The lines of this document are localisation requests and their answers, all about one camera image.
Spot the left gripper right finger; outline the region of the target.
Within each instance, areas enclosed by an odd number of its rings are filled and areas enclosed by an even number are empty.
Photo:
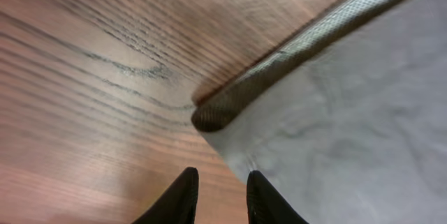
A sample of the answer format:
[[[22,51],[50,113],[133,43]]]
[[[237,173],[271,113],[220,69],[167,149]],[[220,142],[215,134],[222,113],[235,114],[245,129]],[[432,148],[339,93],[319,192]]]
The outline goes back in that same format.
[[[308,224],[258,170],[247,178],[249,224]]]

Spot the grey shorts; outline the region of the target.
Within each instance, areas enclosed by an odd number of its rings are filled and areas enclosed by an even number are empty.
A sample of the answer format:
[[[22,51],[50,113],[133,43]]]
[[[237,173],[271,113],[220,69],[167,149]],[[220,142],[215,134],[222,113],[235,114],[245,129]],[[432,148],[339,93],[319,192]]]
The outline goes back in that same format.
[[[308,223],[445,223],[446,0],[343,0],[191,120]]]

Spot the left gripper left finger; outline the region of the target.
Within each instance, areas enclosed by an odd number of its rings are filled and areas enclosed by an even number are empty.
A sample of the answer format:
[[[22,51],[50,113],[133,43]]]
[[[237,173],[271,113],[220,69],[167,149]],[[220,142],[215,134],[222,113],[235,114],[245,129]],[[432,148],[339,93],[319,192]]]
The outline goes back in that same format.
[[[161,197],[132,224],[194,224],[198,186],[198,170],[185,168]]]

